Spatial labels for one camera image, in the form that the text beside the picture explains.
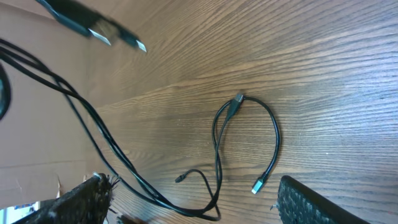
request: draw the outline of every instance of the cord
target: cord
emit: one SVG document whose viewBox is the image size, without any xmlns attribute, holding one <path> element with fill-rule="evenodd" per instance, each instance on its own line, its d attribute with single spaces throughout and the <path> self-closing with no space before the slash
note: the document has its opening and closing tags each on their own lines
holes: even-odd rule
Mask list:
<svg viewBox="0 0 398 224">
<path fill-rule="evenodd" d="M 127 156 L 123 153 L 123 151 L 120 149 L 116 141 L 113 139 L 111 133 L 107 129 L 105 123 L 99 116 L 99 114 L 96 112 L 96 110 L 82 97 L 80 96 L 77 91 L 62 77 L 58 76 L 57 74 L 51 72 L 39 59 L 35 58 L 33 55 L 30 53 L 26 52 L 25 50 L 19 48 L 18 46 L 15 46 L 3 39 L 0 39 L 0 44 L 5 45 L 6 47 L 12 49 L 15 52 L 18 52 L 19 54 L 22 54 L 29 59 L 26 59 L 25 57 L 20 56 L 17 53 L 14 53 L 11 50 L 8 50 L 4 47 L 0 46 L 0 59 L 17 69 L 18 71 L 22 72 L 23 74 L 27 75 L 28 77 L 33 78 L 34 80 L 40 82 L 43 85 L 46 85 L 47 87 L 50 87 L 54 90 L 59 91 L 60 93 L 63 93 L 65 98 L 67 99 L 69 105 L 71 106 L 73 112 L 77 115 L 79 122 L 83 126 L 83 129 L 85 130 L 86 134 L 88 135 L 90 141 L 93 143 L 95 150 L 99 154 L 101 160 L 105 163 L 107 168 L 111 171 L 113 175 L 116 175 L 119 177 L 121 183 L 129 189 L 131 192 L 136 194 L 139 198 L 145 200 L 146 202 L 149 202 L 154 205 L 158 205 L 160 207 L 168 208 L 171 210 L 174 210 L 182 215 L 188 216 L 188 217 L 198 217 L 202 218 L 205 220 L 210 220 L 210 221 L 218 221 L 221 219 L 221 213 L 219 211 L 219 208 L 217 206 L 217 201 L 218 197 L 220 195 L 220 189 L 221 189 L 221 184 L 223 181 L 223 170 L 221 166 L 221 160 L 220 160 L 220 155 L 219 155 L 219 149 L 220 149 L 220 143 L 221 143 L 221 137 L 224 133 L 224 130 L 226 128 L 227 123 L 230 121 L 230 119 L 236 114 L 236 112 L 240 109 L 242 103 L 244 100 L 249 100 L 249 101 L 255 101 L 256 103 L 259 103 L 261 106 L 263 106 L 269 115 L 271 116 L 271 120 L 274 124 L 275 128 L 275 135 L 276 135 L 276 144 L 275 144 L 275 151 L 274 151 L 274 156 L 271 160 L 271 163 L 269 164 L 268 168 L 264 171 L 264 173 L 258 178 L 256 183 L 253 186 L 253 193 L 258 193 L 260 189 L 264 186 L 269 174 L 271 173 L 272 168 L 275 165 L 275 162 L 277 160 L 278 152 L 279 152 L 279 147 L 280 147 L 280 134 L 279 134 L 279 129 L 278 125 L 276 122 L 276 119 L 274 115 L 272 114 L 272 111 L 270 108 L 263 103 L 262 101 L 258 100 L 257 98 L 253 97 L 248 97 L 244 96 L 243 94 L 238 94 L 235 99 L 227 101 L 216 113 L 215 118 L 213 120 L 213 125 L 211 128 L 211 137 L 213 140 L 213 146 L 215 149 L 215 172 L 216 172 L 216 191 L 213 194 L 211 191 L 210 185 L 208 184 L 208 181 L 205 177 L 205 175 L 196 169 L 188 170 L 186 173 L 181 175 L 176 179 L 176 182 L 181 182 L 183 181 L 188 174 L 192 172 L 197 172 L 199 173 L 203 180 L 205 181 L 206 187 L 209 191 L 211 200 L 208 203 L 208 205 L 205 208 L 202 209 L 188 209 L 188 208 L 181 208 L 178 207 L 171 202 L 169 202 L 160 192 L 158 192 L 153 186 L 151 186 L 150 183 L 148 183 L 145 179 L 143 179 L 131 163 L 131 161 L 127 158 Z M 53 84 L 46 79 L 41 78 L 40 76 L 36 75 L 35 73 L 31 72 L 30 70 L 26 69 L 24 66 L 16 62 L 15 60 L 18 60 L 46 75 L 49 75 L 54 79 L 54 82 L 56 83 Z M 0 78 L 3 80 L 3 77 L 6 77 L 5 71 L 1 69 L 0 67 Z M 138 181 L 139 185 L 142 187 L 142 189 L 145 191 L 145 193 L 148 195 L 145 196 L 141 193 L 139 193 L 137 190 L 132 188 L 122 177 L 119 176 L 119 174 L 113 169 L 113 167 L 109 164 L 109 162 L 106 160 L 104 155 L 102 154 L 100 148 L 98 147 L 97 143 L 95 142 L 92 134 L 90 133 L 89 129 L 87 128 L 85 122 L 81 118 L 81 115 L 79 114 L 78 110 L 76 109 L 75 105 L 73 104 L 72 100 L 70 97 L 77 99 L 84 107 L 84 109 L 87 110 L 88 114 L 90 117 L 93 119 L 94 123 L 97 125 L 98 130 L 100 131 L 101 135 L 104 137 L 106 142 L 108 143 L 109 147 L 111 150 L 114 152 L 116 157 L 127 167 L 127 169 L 132 173 L 132 175 L 136 178 Z M 226 113 L 226 117 L 224 119 L 223 125 L 220 129 L 220 133 L 218 137 L 216 137 L 216 124 L 218 122 L 219 117 L 223 113 L 223 111 L 228 107 L 228 111 Z M 217 217 L 212 217 L 209 215 L 205 215 L 205 213 L 211 209 L 215 208 L 217 212 Z"/>
</svg>

